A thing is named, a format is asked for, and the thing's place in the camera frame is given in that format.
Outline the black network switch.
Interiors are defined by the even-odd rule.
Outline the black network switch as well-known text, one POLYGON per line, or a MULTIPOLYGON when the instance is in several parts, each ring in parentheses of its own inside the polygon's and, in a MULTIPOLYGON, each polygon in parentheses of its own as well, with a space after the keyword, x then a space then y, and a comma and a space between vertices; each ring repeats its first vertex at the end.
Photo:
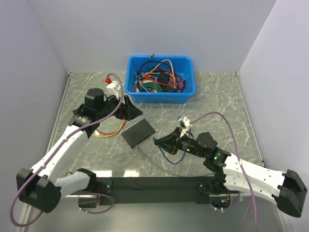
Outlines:
POLYGON ((84 106, 80 105, 77 109, 73 110, 73 117, 74 119, 77 119, 78 117, 84 116, 84 106))
POLYGON ((155 129, 146 119, 142 119, 121 133, 123 139, 131 149, 142 143, 155 133, 155 129))

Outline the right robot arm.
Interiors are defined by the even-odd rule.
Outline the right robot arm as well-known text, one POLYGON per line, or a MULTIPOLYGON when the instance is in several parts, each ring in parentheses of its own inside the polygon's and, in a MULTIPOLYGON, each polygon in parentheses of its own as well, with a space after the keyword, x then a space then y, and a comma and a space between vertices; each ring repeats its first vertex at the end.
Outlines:
POLYGON ((176 128, 171 134, 156 139, 154 144, 172 155, 181 150, 203 158, 204 166, 214 173, 211 188, 216 194, 226 190, 254 194, 275 204, 287 215, 296 218, 302 215, 308 189, 293 170, 275 171, 239 159, 220 149, 209 132, 193 139, 176 128))

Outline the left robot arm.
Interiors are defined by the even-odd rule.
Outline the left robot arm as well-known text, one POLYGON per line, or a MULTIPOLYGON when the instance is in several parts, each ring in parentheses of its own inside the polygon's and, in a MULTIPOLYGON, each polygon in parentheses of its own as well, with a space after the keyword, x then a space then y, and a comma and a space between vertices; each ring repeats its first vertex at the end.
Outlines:
POLYGON ((91 88, 84 103, 73 110, 73 116, 60 139, 30 170, 21 169, 16 176, 17 197, 45 213, 53 211, 60 200, 82 190, 97 193, 97 176, 85 168, 60 178, 58 175, 79 146, 87 141, 100 123, 111 116, 130 121, 143 112, 129 96, 107 97, 100 88, 91 88))

